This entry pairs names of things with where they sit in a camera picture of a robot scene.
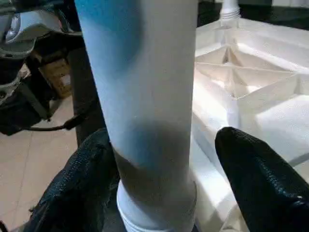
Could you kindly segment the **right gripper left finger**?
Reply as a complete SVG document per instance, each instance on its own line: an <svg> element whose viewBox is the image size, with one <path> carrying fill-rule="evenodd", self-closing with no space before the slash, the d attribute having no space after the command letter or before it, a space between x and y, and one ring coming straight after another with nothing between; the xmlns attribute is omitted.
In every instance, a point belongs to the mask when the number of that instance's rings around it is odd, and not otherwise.
<svg viewBox="0 0 309 232"><path fill-rule="evenodd" d="M32 209L26 232L101 232L119 174L106 129L89 135Z"/></svg>

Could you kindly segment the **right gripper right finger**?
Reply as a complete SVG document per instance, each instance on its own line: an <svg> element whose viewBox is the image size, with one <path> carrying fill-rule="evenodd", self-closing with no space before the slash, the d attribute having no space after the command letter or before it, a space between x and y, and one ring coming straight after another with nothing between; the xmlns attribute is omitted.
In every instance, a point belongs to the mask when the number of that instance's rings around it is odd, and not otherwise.
<svg viewBox="0 0 309 232"><path fill-rule="evenodd" d="M215 150L249 231L309 230L309 185L266 142L224 127Z"/></svg>

